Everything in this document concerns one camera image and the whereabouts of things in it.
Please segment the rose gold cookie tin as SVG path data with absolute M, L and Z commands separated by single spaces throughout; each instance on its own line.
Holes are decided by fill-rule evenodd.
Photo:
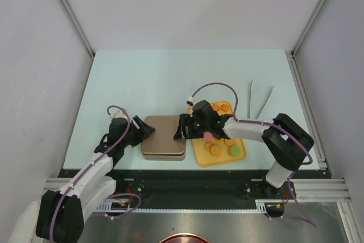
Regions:
M 182 161 L 185 159 L 185 153 L 182 154 L 142 154 L 145 160 L 162 160 L 162 161 Z

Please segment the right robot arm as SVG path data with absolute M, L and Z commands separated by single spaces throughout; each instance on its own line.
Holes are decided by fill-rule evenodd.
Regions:
M 244 119 L 233 114 L 220 115 L 205 100 L 196 103 L 189 114 L 179 116 L 174 139 L 200 139 L 204 133 L 217 139 L 249 139 L 263 142 L 275 161 L 262 184 L 263 193 L 276 198 L 284 182 L 302 165 L 310 165 L 313 138 L 290 116 L 280 113 L 272 121 Z

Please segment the rose gold tin lid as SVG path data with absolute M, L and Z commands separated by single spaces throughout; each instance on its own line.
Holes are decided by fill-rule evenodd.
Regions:
M 141 144 L 142 154 L 182 154 L 185 153 L 186 141 L 174 140 L 179 124 L 179 116 L 147 116 L 145 123 L 156 129 L 152 136 Z

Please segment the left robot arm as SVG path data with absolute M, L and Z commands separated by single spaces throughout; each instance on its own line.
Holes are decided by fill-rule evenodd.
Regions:
M 125 148 L 141 144 L 154 132 L 138 116 L 112 118 L 89 163 L 67 184 L 43 194 L 35 234 L 51 242 L 77 242 L 96 208 L 109 196 L 125 193 L 125 182 L 108 175 Z

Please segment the metal tongs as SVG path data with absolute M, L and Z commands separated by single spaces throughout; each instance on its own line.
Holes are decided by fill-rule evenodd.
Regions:
M 248 87 L 247 117 L 258 119 L 266 108 L 267 103 L 275 89 L 274 85 L 265 87 L 256 85 L 254 79 L 250 80 Z

